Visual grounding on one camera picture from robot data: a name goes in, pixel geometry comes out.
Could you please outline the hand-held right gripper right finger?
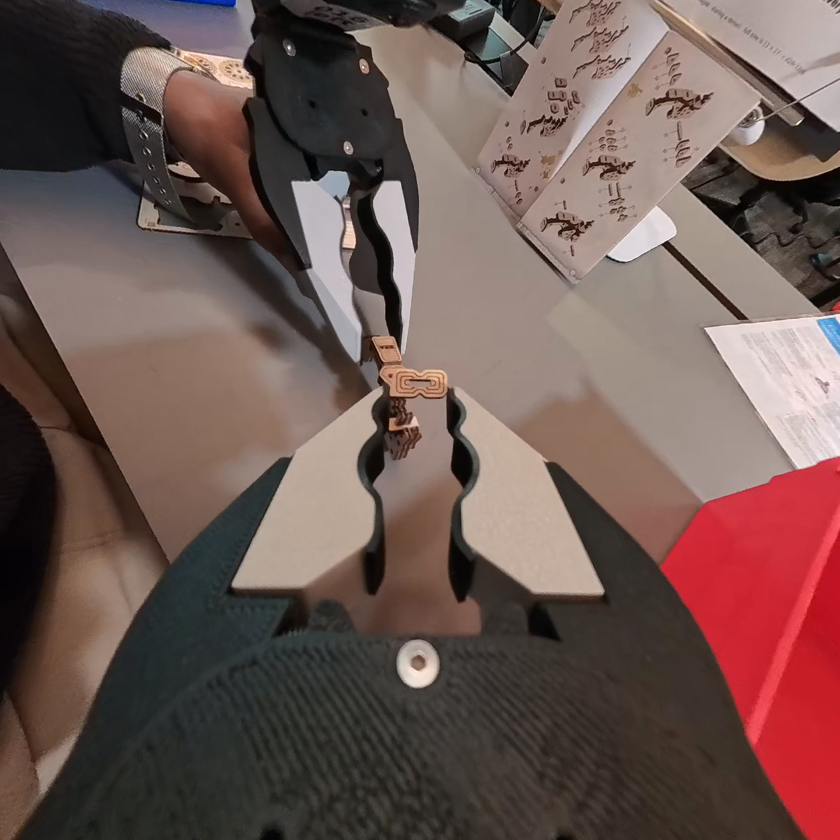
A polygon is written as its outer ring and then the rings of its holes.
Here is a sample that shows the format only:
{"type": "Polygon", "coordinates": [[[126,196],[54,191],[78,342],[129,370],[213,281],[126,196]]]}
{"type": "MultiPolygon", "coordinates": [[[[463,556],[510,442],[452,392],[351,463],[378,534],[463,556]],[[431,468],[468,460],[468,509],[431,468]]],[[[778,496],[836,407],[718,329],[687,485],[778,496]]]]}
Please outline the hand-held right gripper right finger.
{"type": "Polygon", "coordinates": [[[605,594],[549,462],[461,388],[448,391],[448,578],[458,601],[592,602],[605,594]]]}

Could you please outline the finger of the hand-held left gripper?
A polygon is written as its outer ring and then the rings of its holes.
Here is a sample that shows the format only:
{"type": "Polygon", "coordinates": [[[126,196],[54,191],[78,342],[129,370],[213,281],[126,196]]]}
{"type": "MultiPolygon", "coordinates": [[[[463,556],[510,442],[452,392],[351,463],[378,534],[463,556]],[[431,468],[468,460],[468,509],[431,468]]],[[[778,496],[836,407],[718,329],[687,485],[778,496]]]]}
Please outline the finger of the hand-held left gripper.
{"type": "Polygon", "coordinates": [[[293,181],[291,192],[307,252],[303,275],[343,350],[359,363],[363,332],[354,308],[354,284],[342,259],[343,206],[318,182],[293,181]]]}
{"type": "Polygon", "coordinates": [[[374,276],[385,306],[385,325],[399,350],[410,329],[417,247],[399,181],[383,181],[366,198],[366,236],[374,254],[374,276]]]}

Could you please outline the wooden puzzle model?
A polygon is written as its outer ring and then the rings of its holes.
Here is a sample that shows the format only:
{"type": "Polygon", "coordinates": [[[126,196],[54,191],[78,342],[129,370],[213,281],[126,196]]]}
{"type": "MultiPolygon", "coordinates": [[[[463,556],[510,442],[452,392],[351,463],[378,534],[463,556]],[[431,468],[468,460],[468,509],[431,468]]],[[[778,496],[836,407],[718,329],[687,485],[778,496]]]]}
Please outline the wooden puzzle model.
{"type": "MultiPolygon", "coordinates": [[[[379,370],[383,366],[392,364],[405,366],[397,342],[390,335],[372,336],[364,339],[362,342],[361,360],[362,362],[370,361],[375,364],[379,383],[381,383],[379,380],[379,370]]],[[[422,397],[407,400],[391,399],[387,388],[385,386],[383,387],[389,396],[388,428],[384,437],[385,449],[392,459],[404,459],[422,438],[419,422],[408,403],[409,401],[422,397]]]]}

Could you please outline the small wooden puzzle piece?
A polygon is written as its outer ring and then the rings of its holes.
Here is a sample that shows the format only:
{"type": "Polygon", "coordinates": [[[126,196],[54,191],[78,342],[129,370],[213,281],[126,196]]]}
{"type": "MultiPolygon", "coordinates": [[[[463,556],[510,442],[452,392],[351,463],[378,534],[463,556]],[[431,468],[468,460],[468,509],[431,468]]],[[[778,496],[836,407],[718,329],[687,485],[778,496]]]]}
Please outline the small wooden puzzle piece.
{"type": "Polygon", "coordinates": [[[391,399],[437,399],[445,397],[448,391],[446,373],[436,369],[417,371],[397,364],[386,365],[379,370],[379,380],[391,399]]]}

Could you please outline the person's left forearm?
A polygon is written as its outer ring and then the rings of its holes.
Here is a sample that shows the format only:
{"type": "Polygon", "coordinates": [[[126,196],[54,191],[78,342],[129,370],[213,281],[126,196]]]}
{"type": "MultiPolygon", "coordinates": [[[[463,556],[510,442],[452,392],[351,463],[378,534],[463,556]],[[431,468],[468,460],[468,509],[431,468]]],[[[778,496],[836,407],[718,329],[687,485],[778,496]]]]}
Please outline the person's left forearm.
{"type": "Polygon", "coordinates": [[[131,161],[121,113],[127,55],[171,43],[75,1],[1,2],[1,167],[73,172],[131,161]]]}

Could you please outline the grey desk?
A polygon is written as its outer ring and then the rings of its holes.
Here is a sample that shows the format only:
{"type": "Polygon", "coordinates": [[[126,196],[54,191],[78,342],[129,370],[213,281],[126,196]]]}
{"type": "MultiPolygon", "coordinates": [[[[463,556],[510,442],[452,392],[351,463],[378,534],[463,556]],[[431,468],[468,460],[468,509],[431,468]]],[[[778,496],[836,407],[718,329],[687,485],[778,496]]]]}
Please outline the grey desk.
{"type": "MultiPolygon", "coordinates": [[[[360,39],[421,196],[408,364],[446,370],[657,560],[703,503],[788,471],[704,327],[813,305],[681,186],[672,243],[567,285],[469,168],[501,89],[434,31],[360,39]]],[[[143,231],[139,203],[126,169],[4,171],[3,268],[172,558],[364,384],[261,248],[143,231]]]]}

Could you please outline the person's left hand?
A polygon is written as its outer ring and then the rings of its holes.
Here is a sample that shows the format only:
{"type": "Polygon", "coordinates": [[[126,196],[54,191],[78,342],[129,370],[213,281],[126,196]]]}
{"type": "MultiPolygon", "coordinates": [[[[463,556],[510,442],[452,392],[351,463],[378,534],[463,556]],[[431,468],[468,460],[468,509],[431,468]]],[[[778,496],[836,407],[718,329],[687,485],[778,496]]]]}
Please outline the person's left hand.
{"type": "Polygon", "coordinates": [[[230,200],[255,242],[296,272],[301,263],[263,207],[251,178],[244,112],[249,96],[246,89],[178,70],[164,91],[164,127],[185,162],[230,200]]]}

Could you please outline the wooden gear puzzle sheet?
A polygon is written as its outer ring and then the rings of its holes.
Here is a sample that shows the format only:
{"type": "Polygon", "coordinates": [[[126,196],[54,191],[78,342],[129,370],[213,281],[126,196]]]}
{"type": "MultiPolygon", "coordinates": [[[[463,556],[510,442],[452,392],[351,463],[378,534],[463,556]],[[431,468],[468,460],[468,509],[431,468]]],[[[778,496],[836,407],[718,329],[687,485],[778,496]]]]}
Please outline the wooden gear puzzle sheet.
{"type": "Polygon", "coordinates": [[[242,59],[176,47],[174,53],[180,60],[194,67],[196,71],[212,77],[228,87],[249,91],[254,89],[254,80],[245,68],[242,59]]]}

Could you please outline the beige trousers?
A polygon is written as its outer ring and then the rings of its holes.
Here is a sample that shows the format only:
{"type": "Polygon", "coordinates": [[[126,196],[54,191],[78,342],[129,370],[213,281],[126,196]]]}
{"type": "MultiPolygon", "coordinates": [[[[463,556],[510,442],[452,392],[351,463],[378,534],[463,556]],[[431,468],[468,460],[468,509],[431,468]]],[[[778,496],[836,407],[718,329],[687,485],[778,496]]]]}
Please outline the beige trousers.
{"type": "Polygon", "coordinates": [[[2,838],[67,760],[122,636],[168,567],[46,329],[2,290],[2,386],[34,418],[56,471],[35,619],[2,695],[2,838]]]}

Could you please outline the puzzle instruction booklet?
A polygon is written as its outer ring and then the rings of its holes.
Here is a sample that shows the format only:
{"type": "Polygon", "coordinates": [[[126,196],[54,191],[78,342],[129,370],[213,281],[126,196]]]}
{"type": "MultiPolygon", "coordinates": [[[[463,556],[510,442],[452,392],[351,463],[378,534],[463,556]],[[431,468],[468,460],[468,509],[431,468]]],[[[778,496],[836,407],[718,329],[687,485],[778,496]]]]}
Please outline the puzzle instruction booklet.
{"type": "Polygon", "coordinates": [[[651,2],[565,2],[476,169],[576,283],[759,104],[651,2]]]}

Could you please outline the red box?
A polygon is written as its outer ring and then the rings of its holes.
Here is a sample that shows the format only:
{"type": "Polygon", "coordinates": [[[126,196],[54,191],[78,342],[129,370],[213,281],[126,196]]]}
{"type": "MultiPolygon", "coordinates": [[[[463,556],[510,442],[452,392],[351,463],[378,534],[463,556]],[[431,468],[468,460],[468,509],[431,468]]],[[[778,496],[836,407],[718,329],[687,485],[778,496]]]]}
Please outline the red box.
{"type": "Polygon", "coordinates": [[[662,564],[808,838],[839,838],[839,459],[708,502],[662,564]]]}

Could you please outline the person's black sweater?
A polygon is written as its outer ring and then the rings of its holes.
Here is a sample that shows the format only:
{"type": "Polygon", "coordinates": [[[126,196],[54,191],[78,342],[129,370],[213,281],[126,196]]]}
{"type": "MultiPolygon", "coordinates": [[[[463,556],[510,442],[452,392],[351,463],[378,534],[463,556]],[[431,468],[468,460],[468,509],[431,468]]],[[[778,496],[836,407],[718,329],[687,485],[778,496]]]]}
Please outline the person's black sweater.
{"type": "Polygon", "coordinates": [[[56,471],[34,418],[1,387],[1,693],[14,679],[46,577],[56,471]]]}

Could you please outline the printed white leaflet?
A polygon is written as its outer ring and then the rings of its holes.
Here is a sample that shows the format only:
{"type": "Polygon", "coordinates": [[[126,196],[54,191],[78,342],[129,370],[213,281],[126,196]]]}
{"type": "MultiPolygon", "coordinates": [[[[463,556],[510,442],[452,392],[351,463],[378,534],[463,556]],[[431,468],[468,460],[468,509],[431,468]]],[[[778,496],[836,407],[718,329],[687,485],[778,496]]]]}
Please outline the printed white leaflet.
{"type": "Polygon", "coordinates": [[[705,333],[794,468],[839,457],[838,312],[705,333]]]}

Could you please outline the wooden skateboard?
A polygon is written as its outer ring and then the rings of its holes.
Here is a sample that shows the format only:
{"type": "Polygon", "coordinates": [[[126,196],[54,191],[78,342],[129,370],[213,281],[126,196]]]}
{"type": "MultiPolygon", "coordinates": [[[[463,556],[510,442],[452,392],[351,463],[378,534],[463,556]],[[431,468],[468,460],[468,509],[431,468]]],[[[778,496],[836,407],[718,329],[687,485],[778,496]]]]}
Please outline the wooden skateboard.
{"type": "Polygon", "coordinates": [[[839,133],[806,110],[769,117],[756,141],[739,143],[749,133],[733,131],[718,148],[759,179],[803,181],[838,169],[839,133]]]}

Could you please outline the white paper sheets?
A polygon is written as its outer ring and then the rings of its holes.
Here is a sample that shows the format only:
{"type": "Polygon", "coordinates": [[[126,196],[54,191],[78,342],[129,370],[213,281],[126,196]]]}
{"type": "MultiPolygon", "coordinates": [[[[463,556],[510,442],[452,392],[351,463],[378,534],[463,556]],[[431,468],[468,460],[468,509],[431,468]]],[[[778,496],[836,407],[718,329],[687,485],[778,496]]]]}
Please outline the white paper sheets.
{"type": "Polygon", "coordinates": [[[839,2],[665,1],[675,21],[731,57],[763,100],[752,123],[807,116],[839,131],[839,2]]]}

